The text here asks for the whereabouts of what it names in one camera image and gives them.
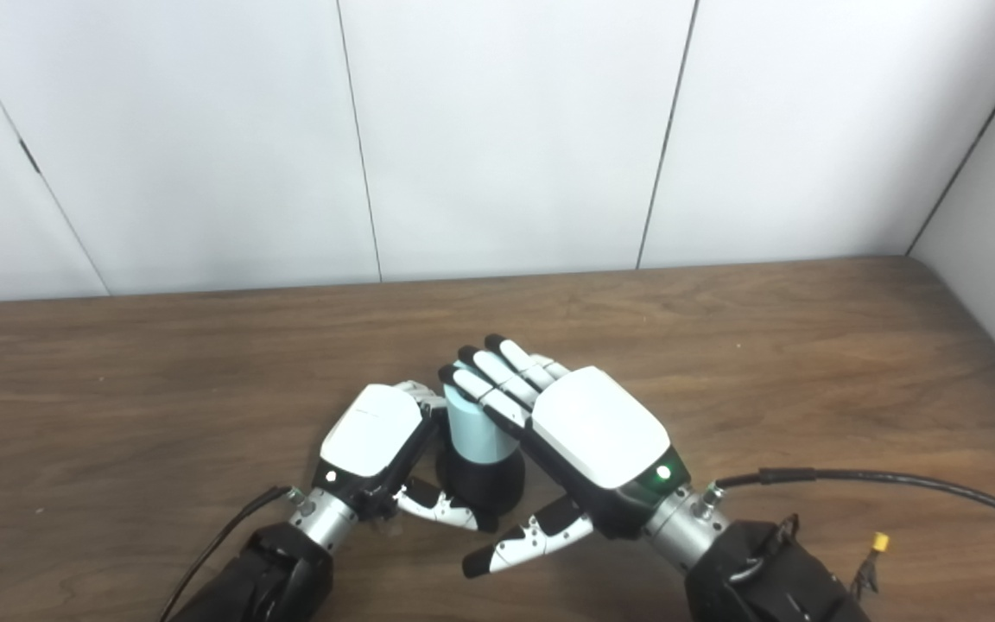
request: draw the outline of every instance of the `robotic hand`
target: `robotic hand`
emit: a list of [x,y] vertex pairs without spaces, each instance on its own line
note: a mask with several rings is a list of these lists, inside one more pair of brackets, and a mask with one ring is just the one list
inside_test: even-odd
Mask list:
[[416,382],[367,385],[321,444],[311,493],[291,489],[294,515],[254,532],[173,621],[307,622],[332,590],[333,555],[352,526],[396,511],[497,531],[496,518],[409,477],[444,409]]
[[683,574],[699,622],[866,622],[846,588],[781,524],[730,521],[723,491],[698,493],[667,430],[597,367],[569,371],[500,335],[466,346],[440,379],[477,402],[563,486],[564,497],[463,559],[473,578],[593,531],[651,543]]

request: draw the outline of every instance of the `robotic finger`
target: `robotic finger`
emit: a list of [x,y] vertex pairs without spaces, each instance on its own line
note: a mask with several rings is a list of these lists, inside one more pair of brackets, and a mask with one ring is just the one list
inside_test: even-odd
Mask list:
[[593,521],[564,496],[530,516],[527,524],[510,529],[497,543],[463,558],[463,574],[473,579],[505,570],[537,556],[553,554],[592,533]]
[[473,511],[461,501],[447,496],[446,492],[432,486],[427,481],[410,477],[402,490],[395,495],[400,511],[434,521],[451,524],[453,527],[485,531],[495,534],[498,531],[497,517]]

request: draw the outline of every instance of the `wood grain surface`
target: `wood grain surface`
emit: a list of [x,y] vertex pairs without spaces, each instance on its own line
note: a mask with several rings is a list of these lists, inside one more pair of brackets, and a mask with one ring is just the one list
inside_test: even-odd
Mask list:
[[[307,483],[365,384],[435,386],[489,332],[603,367],[698,485],[861,467],[995,493],[995,345],[909,259],[0,303],[0,619],[154,618],[240,505]],[[431,461],[417,472],[432,479]],[[556,495],[529,477],[503,528]],[[801,513],[802,542],[845,580],[888,532],[876,621],[995,621],[990,509],[825,483],[741,489],[724,511]],[[198,582],[287,515],[250,520]],[[463,579],[459,559],[487,541],[412,517],[358,528],[317,619],[688,619],[682,578],[646,543],[594,536]]]

